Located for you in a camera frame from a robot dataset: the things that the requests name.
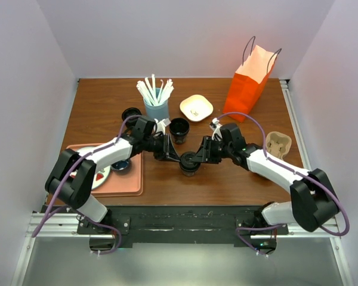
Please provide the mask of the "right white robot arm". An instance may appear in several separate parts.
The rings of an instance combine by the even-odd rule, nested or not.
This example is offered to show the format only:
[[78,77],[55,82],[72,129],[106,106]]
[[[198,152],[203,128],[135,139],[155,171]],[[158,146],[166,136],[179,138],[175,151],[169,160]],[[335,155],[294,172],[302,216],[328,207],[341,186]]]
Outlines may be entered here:
[[218,164],[224,158],[274,182],[291,196],[288,202],[267,203],[256,211],[251,227],[261,234],[288,223],[297,223],[313,232],[339,213],[335,193],[323,171],[308,171],[284,163],[266,154],[260,146],[246,143],[241,136],[227,139],[205,136],[190,161]]

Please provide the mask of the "brown takeout coffee cup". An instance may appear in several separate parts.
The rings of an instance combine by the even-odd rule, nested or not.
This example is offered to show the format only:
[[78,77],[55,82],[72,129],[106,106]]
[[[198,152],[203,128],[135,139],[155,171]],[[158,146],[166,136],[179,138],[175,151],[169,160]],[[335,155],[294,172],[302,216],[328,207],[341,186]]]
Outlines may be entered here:
[[196,174],[196,172],[199,168],[198,167],[188,168],[188,167],[181,166],[180,169],[184,176],[192,177]]

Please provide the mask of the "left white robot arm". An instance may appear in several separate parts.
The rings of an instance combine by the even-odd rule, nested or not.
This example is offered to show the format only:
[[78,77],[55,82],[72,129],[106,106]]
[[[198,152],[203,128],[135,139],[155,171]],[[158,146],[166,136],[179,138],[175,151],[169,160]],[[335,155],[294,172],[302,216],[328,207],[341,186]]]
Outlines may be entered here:
[[180,161],[170,136],[162,134],[140,139],[123,135],[83,154],[70,148],[64,150],[45,183],[45,190],[52,196],[49,206],[59,199],[90,220],[93,230],[105,234],[115,226],[115,220],[112,212],[91,194],[95,175],[143,151],[153,153],[159,161]]

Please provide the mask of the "black coffee cup lid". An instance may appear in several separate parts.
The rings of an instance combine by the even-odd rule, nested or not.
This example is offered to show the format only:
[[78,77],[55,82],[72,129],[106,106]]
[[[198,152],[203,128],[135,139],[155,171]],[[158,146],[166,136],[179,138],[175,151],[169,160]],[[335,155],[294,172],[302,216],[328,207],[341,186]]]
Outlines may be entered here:
[[185,172],[196,172],[200,163],[194,162],[193,158],[196,156],[196,153],[193,151],[185,152],[180,157],[180,168]]

